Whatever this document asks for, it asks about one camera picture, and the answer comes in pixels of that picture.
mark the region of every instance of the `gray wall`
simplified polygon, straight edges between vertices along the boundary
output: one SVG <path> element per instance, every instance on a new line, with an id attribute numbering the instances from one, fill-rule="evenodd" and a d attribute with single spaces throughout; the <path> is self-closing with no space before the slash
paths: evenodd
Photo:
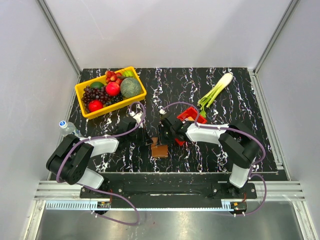
<path id="1" fill-rule="evenodd" d="M 289 2 L 47 0 L 81 68 L 253 68 Z"/>
<path id="2" fill-rule="evenodd" d="M 320 233 L 320 1 L 297 6 L 258 73 L 293 179 Z"/>
<path id="3" fill-rule="evenodd" d="M 0 3 L 0 235 L 19 239 L 76 74 L 35 0 Z"/>

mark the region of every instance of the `metal floor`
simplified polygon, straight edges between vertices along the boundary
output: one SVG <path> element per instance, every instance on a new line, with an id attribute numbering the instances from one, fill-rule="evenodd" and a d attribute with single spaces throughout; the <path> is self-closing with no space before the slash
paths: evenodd
<path id="1" fill-rule="evenodd" d="M 258 206 L 249 202 L 249 209 Z M 110 211 L 109 217 L 134 222 L 133 211 Z M 140 212 L 137 227 L 120 225 L 89 212 L 45 210 L 37 240 L 300 240 L 300 227 L 289 202 L 266 202 L 257 213 L 236 217 L 224 212 Z"/>

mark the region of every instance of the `green onion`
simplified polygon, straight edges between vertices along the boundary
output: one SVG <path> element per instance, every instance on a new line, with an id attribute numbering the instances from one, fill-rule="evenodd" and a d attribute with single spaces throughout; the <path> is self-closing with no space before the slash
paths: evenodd
<path id="1" fill-rule="evenodd" d="M 209 108 L 211 106 L 219 93 L 221 93 L 221 91 L 229 85 L 229 83 L 232 81 L 232 78 L 233 75 L 231 73 L 226 73 L 223 75 L 217 84 L 211 89 L 211 91 L 198 101 L 198 106 L 201 106 L 201 116 L 204 118 L 207 116 L 205 107 Z"/>

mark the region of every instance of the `yellow basket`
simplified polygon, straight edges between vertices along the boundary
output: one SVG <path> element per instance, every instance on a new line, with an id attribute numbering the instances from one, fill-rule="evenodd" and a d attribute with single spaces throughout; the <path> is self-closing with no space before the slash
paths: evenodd
<path id="1" fill-rule="evenodd" d="M 115 71 L 115 73 L 121 73 L 123 75 L 128 70 L 131 70 L 133 72 L 133 74 L 134 74 L 133 77 L 139 81 L 139 83 L 141 85 L 141 93 L 139 95 L 137 95 L 137 96 L 134 96 L 134 97 L 131 97 L 131 98 L 126 98 L 126 99 L 124 99 L 124 100 L 122 100 L 120 102 L 117 102 L 117 103 L 112 104 L 110 106 L 106 106 L 106 107 L 101 108 L 101 109 L 99 109 L 97 111 L 94 111 L 94 112 L 86 113 L 85 106 L 84 106 L 84 103 L 81 101 L 81 98 L 83 97 L 83 94 L 85 93 L 84 89 L 86 88 L 86 86 L 91 85 L 93 82 L 100 82 L 100 83 L 103 83 L 105 85 L 106 84 L 106 75 L 103 75 L 103 76 L 97 77 L 95 79 L 91 79 L 89 81 L 85 81 L 85 82 L 82 82 L 82 83 L 79 83 L 79 84 L 75 85 L 74 89 L 75 89 L 75 92 L 76 92 L 76 96 L 77 96 L 78 101 L 79 101 L 79 105 L 80 105 L 80 108 L 81 108 L 82 115 L 85 118 L 94 119 L 94 118 L 99 117 L 101 115 L 110 113 L 110 112 L 112 112 L 114 110 L 121 109 L 121 108 L 123 108 L 125 106 L 128 106 L 133 102 L 141 101 L 141 100 L 144 100 L 146 98 L 147 91 L 146 91 L 144 85 L 142 84 L 142 82 L 140 81 L 140 78 L 138 77 L 138 74 L 137 74 L 137 72 L 136 72 L 136 70 L 135 70 L 135 68 L 133 66 L 129 66 L 129 67 L 126 67 L 124 69 Z"/>

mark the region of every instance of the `red grape cluster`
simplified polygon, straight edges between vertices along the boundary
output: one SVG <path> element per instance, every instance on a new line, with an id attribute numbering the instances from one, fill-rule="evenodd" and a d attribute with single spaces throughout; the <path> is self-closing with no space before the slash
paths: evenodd
<path id="1" fill-rule="evenodd" d="M 104 105 L 104 107 L 108 107 L 123 100 L 121 93 L 117 96 L 110 96 L 106 92 L 106 86 L 103 86 L 101 88 L 90 88 L 90 86 L 86 86 L 83 90 L 84 94 L 81 100 L 84 103 L 85 111 L 87 113 L 90 113 L 88 106 L 89 103 L 93 100 L 99 100 Z"/>

